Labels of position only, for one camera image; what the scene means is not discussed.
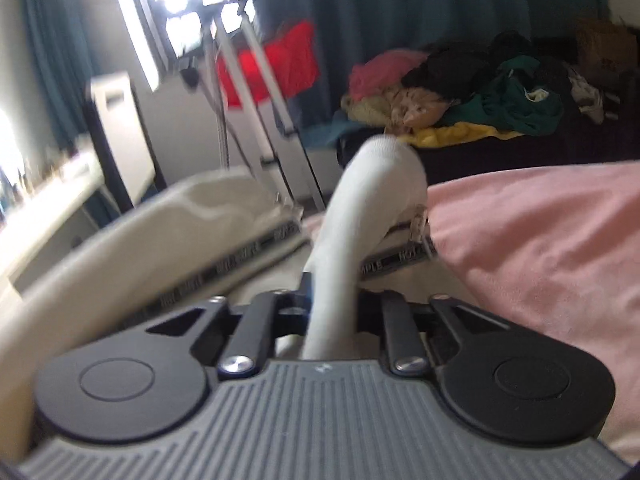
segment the window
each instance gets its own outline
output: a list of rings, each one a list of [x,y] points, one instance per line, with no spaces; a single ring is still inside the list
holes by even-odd
[[[0,168],[9,184],[15,186],[24,174],[22,154],[15,143],[14,131],[9,117],[0,110]]]
[[[228,0],[119,0],[132,42],[152,89],[163,76],[174,72],[184,56],[200,55],[202,23],[197,10]],[[245,10],[250,19],[255,11],[252,2]],[[222,8],[222,22],[227,32],[240,26],[238,3]]]

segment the white desk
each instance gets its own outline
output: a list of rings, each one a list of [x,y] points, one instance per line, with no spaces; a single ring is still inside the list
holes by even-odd
[[[69,217],[104,184],[94,152],[82,152],[65,165],[76,176],[47,182],[20,209],[11,212],[0,231],[0,283],[13,282]]]

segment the light blue cloth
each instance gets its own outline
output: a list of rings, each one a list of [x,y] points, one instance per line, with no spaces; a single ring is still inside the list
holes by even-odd
[[[606,15],[607,0],[254,0],[260,28],[309,18],[321,77],[290,100],[300,128],[326,123],[348,89],[351,67],[390,48],[440,40],[489,43],[505,30],[570,36],[575,17]]]
[[[368,128],[368,126],[356,121],[350,121],[346,113],[338,110],[331,122],[316,124],[316,126],[300,130],[300,141],[305,148],[310,150],[333,148],[341,136],[350,132],[357,132],[362,128]]]
[[[82,26],[78,0],[23,0],[28,38],[60,148],[71,148],[87,127],[82,114],[84,88],[99,74]],[[94,194],[86,208],[103,227],[117,218],[113,207]]]

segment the black cloth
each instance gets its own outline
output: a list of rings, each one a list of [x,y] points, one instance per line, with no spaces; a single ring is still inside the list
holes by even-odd
[[[556,133],[510,140],[488,137],[446,148],[416,148],[430,184],[492,171],[640,159],[640,71],[621,77],[620,120],[605,120],[598,126],[577,109],[562,63],[548,57],[540,61],[537,76],[558,92],[565,104]],[[337,147],[340,165],[345,167],[369,137],[382,133],[382,128],[363,128],[341,138]]]
[[[425,88],[447,100],[462,102],[492,81],[498,67],[517,56],[535,57],[536,49],[515,31],[499,34],[488,48],[474,43],[446,43],[426,47],[429,59],[408,72],[405,88]]]

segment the pink blanket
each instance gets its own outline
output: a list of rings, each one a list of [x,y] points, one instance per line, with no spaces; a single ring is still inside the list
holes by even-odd
[[[640,163],[503,171],[429,193],[436,246],[483,308],[609,367],[601,437],[640,460]]]
[[[418,50],[396,48],[376,56],[364,65],[355,65],[349,76],[349,95],[355,100],[378,94],[388,86],[398,84],[407,72],[428,58]]]

